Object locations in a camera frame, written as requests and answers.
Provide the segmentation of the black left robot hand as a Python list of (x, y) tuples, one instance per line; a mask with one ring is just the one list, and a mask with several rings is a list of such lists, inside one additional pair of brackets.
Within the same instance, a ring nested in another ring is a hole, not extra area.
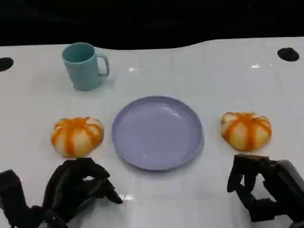
[(47, 183), (42, 208), (54, 212), (65, 223), (90, 200), (123, 200), (109, 181), (110, 174), (91, 158), (67, 160), (58, 166)]

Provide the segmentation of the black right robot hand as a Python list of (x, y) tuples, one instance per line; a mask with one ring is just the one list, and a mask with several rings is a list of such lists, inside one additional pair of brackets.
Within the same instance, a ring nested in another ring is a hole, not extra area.
[[(257, 199), (253, 194), (257, 175), (273, 197)], [(248, 210), (252, 222), (287, 215), (292, 228), (304, 226), (304, 180), (288, 160), (271, 160), (265, 156), (237, 154), (227, 183), (228, 192), (236, 192)]]

